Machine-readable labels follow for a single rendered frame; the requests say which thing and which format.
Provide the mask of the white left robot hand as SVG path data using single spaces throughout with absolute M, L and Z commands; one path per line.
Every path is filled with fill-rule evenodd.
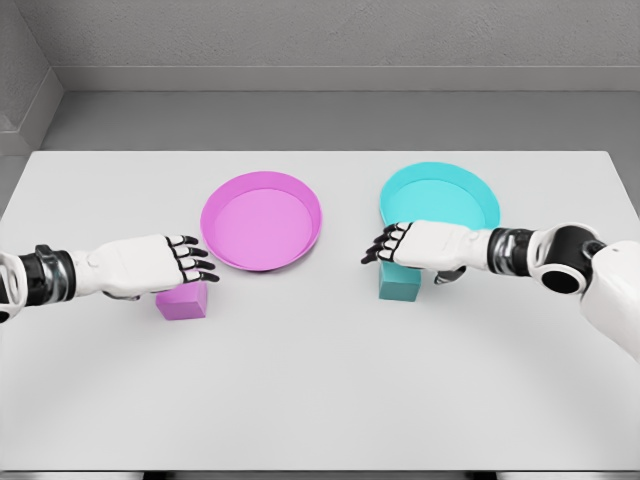
M 217 283 L 215 265 L 188 235 L 149 235 L 109 242 L 90 255 L 99 290 L 113 299 L 137 300 L 178 286 Z

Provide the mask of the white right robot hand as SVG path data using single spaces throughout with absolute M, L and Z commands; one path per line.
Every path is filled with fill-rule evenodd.
M 467 270 L 464 243 L 471 233 L 468 227 L 450 223 L 398 222 L 383 229 L 360 262 L 380 261 L 432 271 L 436 285 L 455 282 Z

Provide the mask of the teal block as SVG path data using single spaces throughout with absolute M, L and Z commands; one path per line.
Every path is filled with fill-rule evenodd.
M 415 302 L 422 285 L 422 272 L 391 262 L 379 264 L 378 297 L 383 300 Z

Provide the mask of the cyan round plate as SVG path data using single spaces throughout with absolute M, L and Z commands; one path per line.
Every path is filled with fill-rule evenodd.
M 383 185 L 379 208 L 386 226 L 428 220 L 472 230 L 500 225 L 501 209 L 480 177 L 456 165 L 422 162 L 394 173 Z

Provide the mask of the pink block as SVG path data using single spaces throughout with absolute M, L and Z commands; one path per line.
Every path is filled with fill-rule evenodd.
M 166 320 L 190 320 L 206 317 L 208 293 L 204 282 L 179 285 L 156 294 L 156 307 Z

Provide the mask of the pink round plate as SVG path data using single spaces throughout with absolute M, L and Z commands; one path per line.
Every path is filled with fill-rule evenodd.
M 316 193 L 294 176 L 254 171 L 219 186 L 206 201 L 200 229 L 209 251 L 247 271 L 285 267 L 306 255 L 323 223 Z

